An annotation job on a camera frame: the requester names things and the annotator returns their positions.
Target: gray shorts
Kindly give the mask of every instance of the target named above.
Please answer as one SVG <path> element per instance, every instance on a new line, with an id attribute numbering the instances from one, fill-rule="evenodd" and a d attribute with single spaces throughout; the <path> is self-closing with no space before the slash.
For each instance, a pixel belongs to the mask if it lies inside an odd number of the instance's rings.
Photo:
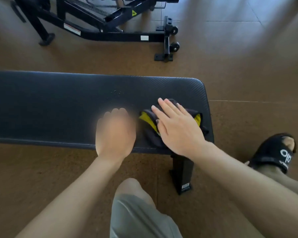
<path id="1" fill-rule="evenodd" d="M 170 216 L 134 195 L 115 196 L 111 208 L 110 238 L 182 238 Z"/>

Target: carbon fiber texture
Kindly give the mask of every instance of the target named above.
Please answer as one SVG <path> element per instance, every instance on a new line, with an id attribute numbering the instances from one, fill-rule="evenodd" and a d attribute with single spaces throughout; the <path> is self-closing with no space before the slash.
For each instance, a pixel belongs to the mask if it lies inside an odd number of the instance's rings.
<path id="1" fill-rule="evenodd" d="M 173 98 L 203 113 L 214 142 L 207 94 L 193 78 L 0 71 L 0 142 L 95 148 L 96 121 L 114 107 L 136 115 Z M 137 134 L 133 152 L 170 154 Z"/>

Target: sandal logo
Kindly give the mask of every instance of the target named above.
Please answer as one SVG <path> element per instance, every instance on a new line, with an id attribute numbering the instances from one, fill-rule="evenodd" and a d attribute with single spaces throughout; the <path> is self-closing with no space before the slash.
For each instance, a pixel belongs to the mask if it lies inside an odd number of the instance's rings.
<path id="1" fill-rule="evenodd" d="M 288 153 L 288 151 L 287 151 L 286 149 L 282 149 L 282 150 L 280 151 L 280 154 L 281 154 L 283 157 L 286 158 L 286 160 L 285 160 L 286 163 L 289 163 L 289 162 L 290 162 L 290 160 L 291 160 L 291 155 Z"/>

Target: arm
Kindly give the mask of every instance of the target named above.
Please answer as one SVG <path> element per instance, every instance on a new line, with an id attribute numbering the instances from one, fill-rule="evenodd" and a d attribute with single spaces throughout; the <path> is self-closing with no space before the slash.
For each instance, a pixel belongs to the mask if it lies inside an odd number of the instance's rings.
<path id="1" fill-rule="evenodd" d="M 125 109 L 107 112 L 97 123 L 96 151 L 99 156 L 17 238 L 78 237 L 99 195 L 130 154 L 135 139 L 135 126 Z"/>
<path id="2" fill-rule="evenodd" d="M 298 195 L 205 141 L 191 115 L 169 100 L 158 100 L 158 129 L 163 142 L 186 156 L 235 198 L 243 214 L 265 237 L 298 237 Z"/>

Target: right hand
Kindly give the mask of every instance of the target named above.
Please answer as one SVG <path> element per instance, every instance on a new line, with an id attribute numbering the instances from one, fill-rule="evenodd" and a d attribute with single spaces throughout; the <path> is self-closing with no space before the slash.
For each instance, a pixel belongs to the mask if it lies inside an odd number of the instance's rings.
<path id="1" fill-rule="evenodd" d="M 202 130 L 194 118 L 180 104 L 176 107 L 168 99 L 158 99 L 163 111 L 154 105 L 152 111 L 158 117 L 158 130 L 163 143 L 178 155 L 194 158 L 201 155 L 205 141 Z"/>

